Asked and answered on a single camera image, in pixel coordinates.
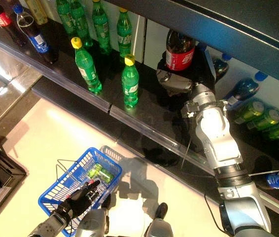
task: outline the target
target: blue bottle cap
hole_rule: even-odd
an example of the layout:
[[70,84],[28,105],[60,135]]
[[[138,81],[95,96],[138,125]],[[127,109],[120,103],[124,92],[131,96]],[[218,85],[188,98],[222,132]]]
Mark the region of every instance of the blue bottle cap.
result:
[[231,56],[227,55],[226,53],[222,54],[222,59],[224,59],[225,61],[231,60]]
[[257,80],[257,81],[263,81],[265,78],[267,78],[268,75],[267,74],[264,74],[263,72],[261,71],[258,71],[255,75],[254,75],[254,78]]
[[205,51],[205,49],[207,48],[207,45],[205,43],[199,42],[197,47],[201,50],[201,51]]
[[20,14],[23,12],[23,7],[21,6],[21,4],[16,4],[13,6],[13,11],[16,13],[16,14]]

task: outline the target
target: can lid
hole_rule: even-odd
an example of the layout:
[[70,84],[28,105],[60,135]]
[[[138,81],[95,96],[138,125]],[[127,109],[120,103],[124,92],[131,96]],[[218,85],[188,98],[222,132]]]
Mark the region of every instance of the can lid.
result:
[[120,7],[120,12],[127,12],[127,9],[124,9],[124,8]]
[[267,78],[268,75],[267,74],[264,74],[263,72],[261,71],[258,71],[255,75],[254,75],[254,78],[257,80],[257,81],[263,81],[265,78]]
[[124,58],[124,62],[127,66],[133,66],[135,64],[135,56],[132,54],[127,54]]
[[261,101],[254,101],[252,103],[252,106],[253,106],[253,109],[256,112],[261,112],[262,113],[264,111],[264,104]]
[[80,38],[78,38],[78,37],[72,38],[71,44],[72,44],[72,47],[75,49],[79,49],[82,47],[82,42],[81,42]]
[[23,7],[21,6],[21,4],[16,4],[13,6],[13,11],[16,13],[16,14],[20,14],[23,12]]
[[226,53],[223,53],[222,54],[222,59],[224,59],[225,61],[228,61],[228,60],[231,60],[232,56],[229,56],[228,54]]
[[273,121],[275,122],[279,121],[279,111],[277,109],[270,109],[269,116]]

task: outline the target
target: blue shopping basket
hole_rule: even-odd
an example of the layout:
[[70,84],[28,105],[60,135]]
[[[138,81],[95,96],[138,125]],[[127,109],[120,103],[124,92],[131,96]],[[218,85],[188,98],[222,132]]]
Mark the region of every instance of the blue shopping basket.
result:
[[93,201],[92,205],[79,217],[72,219],[71,225],[68,225],[62,231],[67,237],[70,236],[70,233],[72,236],[75,234],[80,221],[87,212],[91,209],[97,209],[117,186],[122,173],[121,166],[96,148],[91,147],[77,161],[74,161],[74,164],[39,197],[39,206],[47,215],[50,215],[70,194],[80,188],[85,182],[90,181],[87,172],[96,163],[109,171],[114,178],[109,184],[101,182],[98,185],[97,191],[99,196]]

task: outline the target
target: shopping basket handle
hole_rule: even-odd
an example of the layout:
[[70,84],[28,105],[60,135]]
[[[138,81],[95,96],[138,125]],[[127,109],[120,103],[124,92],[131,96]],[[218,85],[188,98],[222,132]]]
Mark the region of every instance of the shopping basket handle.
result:
[[55,167],[56,167],[56,181],[59,181],[59,176],[58,176],[58,172],[57,172],[57,167],[59,167],[64,173],[69,174],[70,177],[71,177],[74,181],[76,181],[76,182],[79,183],[79,181],[78,181],[72,174],[70,174],[70,173],[68,172],[68,169],[66,169],[66,167],[61,163],[61,161],[71,161],[71,162],[73,162],[73,163],[77,163],[77,161],[75,161],[75,160],[70,160],[70,159],[57,159],[57,162],[58,162],[59,164],[56,164],[56,165],[55,165]]

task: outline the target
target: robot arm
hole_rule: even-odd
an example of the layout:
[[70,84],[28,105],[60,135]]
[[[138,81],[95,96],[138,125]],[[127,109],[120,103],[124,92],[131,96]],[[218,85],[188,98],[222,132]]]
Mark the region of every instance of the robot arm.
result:
[[[219,209],[225,232],[238,237],[273,236],[268,233],[271,231],[271,223],[267,210],[255,183],[243,166],[237,143],[229,132],[224,101],[217,101],[215,98],[215,78],[211,73],[211,64],[209,53],[196,48],[191,68],[184,75],[190,80],[190,84],[185,85],[191,85],[191,99],[181,110],[182,116],[194,117],[197,123],[196,135],[202,142],[205,155],[215,173],[218,191],[224,200]],[[203,68],[203,71],[195,73],[195,68]],[[158,64],[157,78],[165,89],[171,91],[169,82],[175,83],[182,72],[177,75],[177,72],[165,74],[164,71],[167,68],[162,59]],[[181,92],[186,92],[186,86],[181,88]]]
[[96,191],[100,181],[92,184],[85,183],[81,189],[72,193],[63,201],[49,218],[39,224],[28,237],[55,237],[62,231],[70,220],[80,216],[99,195]]

